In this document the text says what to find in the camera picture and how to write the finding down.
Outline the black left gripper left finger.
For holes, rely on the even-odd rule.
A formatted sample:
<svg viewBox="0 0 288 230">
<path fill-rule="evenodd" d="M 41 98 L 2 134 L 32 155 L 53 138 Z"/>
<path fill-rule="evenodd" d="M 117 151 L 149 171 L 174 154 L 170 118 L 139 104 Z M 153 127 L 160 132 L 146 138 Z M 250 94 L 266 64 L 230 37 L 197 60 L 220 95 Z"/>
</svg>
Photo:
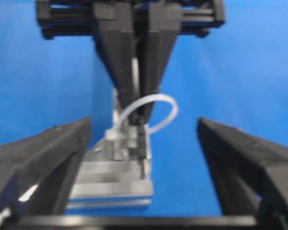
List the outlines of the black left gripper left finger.
<svg viewBox="0 0 288 230">
<path fill-rule="evenodd" d="M 0 146 L 0 211 L 12 215 L 64 213 L 89 145 L 91 120 L 84 117 Z"/>
</svg>

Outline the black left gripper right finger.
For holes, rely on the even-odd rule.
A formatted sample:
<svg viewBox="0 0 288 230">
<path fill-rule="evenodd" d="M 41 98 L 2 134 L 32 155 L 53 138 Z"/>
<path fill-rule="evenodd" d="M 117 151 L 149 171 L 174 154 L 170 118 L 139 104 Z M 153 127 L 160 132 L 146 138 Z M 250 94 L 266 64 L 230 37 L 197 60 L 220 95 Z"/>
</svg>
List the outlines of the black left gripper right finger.
<svg viewBox="0 0 288 230">
<path fill-rule="evenodd" d="M 222 213 L 288 230 L 288 146 L 201 117 L 197 137 Z"/>
</svg>

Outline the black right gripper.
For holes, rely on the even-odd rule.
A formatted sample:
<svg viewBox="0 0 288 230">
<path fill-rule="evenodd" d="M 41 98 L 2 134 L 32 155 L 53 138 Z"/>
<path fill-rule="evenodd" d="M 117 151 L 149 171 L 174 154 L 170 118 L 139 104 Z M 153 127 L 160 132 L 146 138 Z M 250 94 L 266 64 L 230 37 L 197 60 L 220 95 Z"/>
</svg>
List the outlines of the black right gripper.
<svg viewBox="0 0 288 230">
<path fill-rule="evenodd" d="M 226 22 L 222 0 L 37 0 L 43 37 L 95 36 L 122 109 L 137 98 L 132 58 L 139 63 L 140 96 L 159 86 L 178 35 L 206 37 Z"/>
</svg>

